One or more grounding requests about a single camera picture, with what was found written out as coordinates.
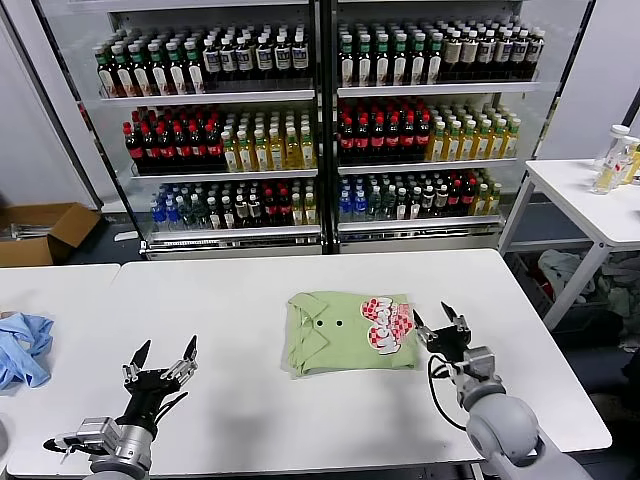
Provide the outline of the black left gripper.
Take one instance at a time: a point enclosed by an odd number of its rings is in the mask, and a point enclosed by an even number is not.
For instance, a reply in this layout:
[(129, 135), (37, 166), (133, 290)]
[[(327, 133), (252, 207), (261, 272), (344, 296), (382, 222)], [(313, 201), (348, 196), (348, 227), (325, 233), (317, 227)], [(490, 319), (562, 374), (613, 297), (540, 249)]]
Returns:
[(150, 346), (148, 339), (135, 351), (130, 362), (122, 365), (124, 388), (131, 396), (122, 415), (123, 426), (156, 430), (164, 399), (178, 392), (198, 368), (196, 335), (189, 341), (183, 357), (168, 370), (143, 370)]

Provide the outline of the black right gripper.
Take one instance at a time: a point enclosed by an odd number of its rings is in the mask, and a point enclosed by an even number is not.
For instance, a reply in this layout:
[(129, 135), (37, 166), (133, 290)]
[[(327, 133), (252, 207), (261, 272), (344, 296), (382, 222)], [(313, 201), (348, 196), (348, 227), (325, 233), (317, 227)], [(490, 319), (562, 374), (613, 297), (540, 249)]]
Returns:
[(462, 359), (471, 341), (471, 331), (463, 315), (444, 301), (441, 301), (441, 306), (450, 324), (432, 331), (413, 310), (416, 334), (430, 353), (441, 354), (445, 359)]

